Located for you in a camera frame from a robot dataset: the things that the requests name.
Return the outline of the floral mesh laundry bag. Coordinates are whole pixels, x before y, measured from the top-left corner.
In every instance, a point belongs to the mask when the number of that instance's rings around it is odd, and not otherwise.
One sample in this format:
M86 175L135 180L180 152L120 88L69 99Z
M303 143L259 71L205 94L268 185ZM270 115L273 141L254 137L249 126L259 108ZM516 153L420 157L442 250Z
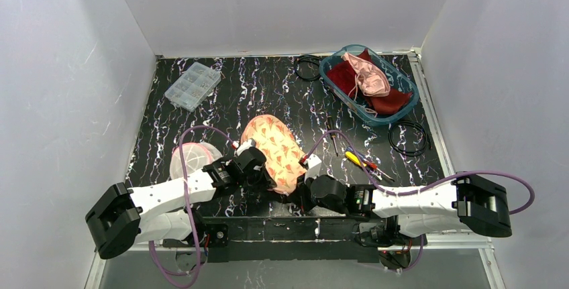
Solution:
M292 194L297 187L297 178L306 173L306 169L299 163L305 152L290 129L273 115L259 115L244 129L241 141L248 139L253 139L266 157L266 170L274 181L272 190Z

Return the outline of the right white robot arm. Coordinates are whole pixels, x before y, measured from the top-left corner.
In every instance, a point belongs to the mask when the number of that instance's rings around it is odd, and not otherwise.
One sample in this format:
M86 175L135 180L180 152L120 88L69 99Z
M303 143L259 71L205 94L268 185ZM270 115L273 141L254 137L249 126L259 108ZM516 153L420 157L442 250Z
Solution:
M347 185L316 174L312 164L288 200L300 209L321 207L356 221L386 219L386 229L415 238L440 231L486 237L512 235L505 187L481 172L462 172L427 186Z

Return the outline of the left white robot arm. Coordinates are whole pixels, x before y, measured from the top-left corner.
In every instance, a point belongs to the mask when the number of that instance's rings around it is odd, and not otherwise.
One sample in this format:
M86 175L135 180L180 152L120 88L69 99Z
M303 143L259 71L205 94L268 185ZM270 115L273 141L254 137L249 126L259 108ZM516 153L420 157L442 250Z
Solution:
M187 204L209 202L239 188L273 187L266 156L249 141L234 156L222 156L209 143L185 143L175 149L170 180L143 187L110 186L86 214L101 259L115 258L131 246L172 239L191 241L205 226L189 217Z

